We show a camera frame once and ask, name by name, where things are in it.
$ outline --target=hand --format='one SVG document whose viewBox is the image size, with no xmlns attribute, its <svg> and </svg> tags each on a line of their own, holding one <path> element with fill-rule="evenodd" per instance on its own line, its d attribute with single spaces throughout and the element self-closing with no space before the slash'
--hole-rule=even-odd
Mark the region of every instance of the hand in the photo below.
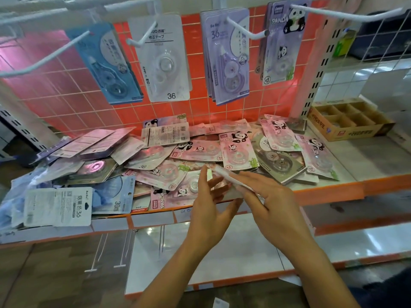
<svg viewBox="0 0 411 308">
<path fill-rule="evenodd" d="M 263 236 L 287 257 L 295 252 L 295 248 L 301 248 L 302 244 L 315 244 L 291 189 L 256 173 L 230 173 L 230 176 L 264 198 L 263 205 L 254 192 L 236 186 L 243 194 Z"/>
<path fill-rule="evenodd" d="M 223 177 L 213 178 L 207 182 L 207 167 L 203 166 L 198 179 L 198 197 L 191 210 L 191 222 L 187 232 L 187 242 L 205 256 L 220 240 L 230 225 L 242 203 L 242 199 L 232 201 L 226 210 L 219 213 L 216 202 L 223 199 L 223 193 L 229 186 L 211 190 L 223 180 Z"/>
</svg>

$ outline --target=barcode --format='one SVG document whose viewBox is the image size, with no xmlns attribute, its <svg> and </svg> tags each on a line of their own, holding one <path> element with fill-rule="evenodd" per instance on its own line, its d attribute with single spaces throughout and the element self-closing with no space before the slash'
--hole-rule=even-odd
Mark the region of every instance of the barcode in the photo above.
<svg viewBox="0 0 411 308">
<path fill-rule="evenodd" d="M 27 213 L 27 223 L 28 224 L 33 223 L 33 213 Z"/>
</svg>

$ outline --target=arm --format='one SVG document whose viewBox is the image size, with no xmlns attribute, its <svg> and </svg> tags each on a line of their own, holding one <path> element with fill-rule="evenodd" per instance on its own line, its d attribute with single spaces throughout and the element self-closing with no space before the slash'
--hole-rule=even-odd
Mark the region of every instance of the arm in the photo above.
<svg viewBox="0 0 411 308">
<path fill-rule="evenodd" d="M 254 220 L 264 237 L 290 260 L 300 276 L 311 308 L 360 308 L 324 251 L 311 236 L 294 193 L 273 179 L 250 173 L 231 174 L 264 198 L 242 186 Z"/>
<path fill-rule="evenodd" d="M 198 180 L 198 197 L 191 211 L 187 237 L 177 252 L 144 290 L 134 308 L 173 308 L 180 300 L 198 264 L 223 238 L 231 220 L 238 211 L 242 199 L 236 199 L 222 213 L 215 203 L 223 199 L 228 186 L 211 190 L 223 178 L 207 182 L 204 166 Z"/>
</svg>

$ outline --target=panda illustration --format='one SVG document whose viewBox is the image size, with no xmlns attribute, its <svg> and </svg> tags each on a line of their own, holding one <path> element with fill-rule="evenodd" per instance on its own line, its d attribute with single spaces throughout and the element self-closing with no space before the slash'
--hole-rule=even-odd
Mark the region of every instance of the panda illustration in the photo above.
<svg viewBox="0 0 411 308">
<path fill-rule="evenodd" d="M 316 138 L 310 139 L 308 141 L 311 145 L 314 146 L 315 150 L 324 150 L 325 146 L 322 142 L 319 142 Z"/>
<path fill-rule="evenodd" d="M 178 197 L 185 197 L 188 193 L 187 188 L 181 187 L 180 189 L 178 189 L 177 191 L 177 196 Z"/>
<path fill-rule="evenodd" d="M 305 10 L 298 10 L 290 7 L 290 14 L 288 15 L 288 21 L 284 26 L 284 33 L 294 31 L 302 31 L 305 28 Z"/>
<path fill-rule="evenodd" d="M 155 195 L 157 195 L 157 194 L 162 194 L 162 195 L 166 194 L 167 195 L 170 192 L 169 190 L 163 190 L 163 189 L 155 187 L 155 186 L 153 186 L 153 188 L 154 188 L 153 194 L 155 194 Z"/>
<path fill-rule="evenodd" d="M 155 168 L 155 169 L 153 169 L 151 171 L 148 171 L 148 172 L 151 173 L 151 174 L 154 174 L 156 176 L 160 176 L 160 170 L 158 168 Z"/>
<path fill-rule="evenodd" d="M 155 126 L 157 126 L 157 119 L 156 118 L 154 118 L 154 119 L 152 119 L 151 121 L 147 121 L 145 124 L 144 124 L 144 127 L 145 128 L 147 128 L 147 127 L 155 127 Z"/>
<path fill-rule="evenodd" d="M 271 123 L 273 124 L 273 126 L 274 126 L 276 129 L 286 129 L 286 128 L 287 128 L 285 122 L 283 122 L 283 121 L 274 120 L 274 121 L 272 121 Z"/>
<path fill-rule="evenodd" d="M 248 138 L 247 134 L 241 133 L 240 131 L 231 134 L 233 136 L 233 142 L 245 142 L 246 138 Z"/>
<path fill-rule="evenodd" d="M 177 149 L 184 150 L 184 151 L 190 150 L 192 147 L 193 147 L 193 142 L 182 142 L 177 145 Z"/>
<path fill-rule="evenodd" d="M 287 47 L 286 46 L 280 46 L 280 49 L 278 50 L 277 59 L 280 59 L 281 57 L 284 57 L 285 55 L 287 55 Z"/>
</svg>

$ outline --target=blue correction tape package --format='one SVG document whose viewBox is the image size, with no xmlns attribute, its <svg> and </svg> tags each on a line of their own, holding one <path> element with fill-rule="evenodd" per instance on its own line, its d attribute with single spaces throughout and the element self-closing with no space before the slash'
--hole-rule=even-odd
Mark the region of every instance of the blue correction tape package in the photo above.
<svg viewBox="0 0 411 308">
<path fill-rule="evenodd" d="M 73 40 L 87 30 L 90 34 L 75 47 L 107 101 L 112 105 L 142 101 L 143 93 L 131 65 L 124 58 L 114 26 L 103 22 L 66 30 L 66 35 Z"/>
</svg>

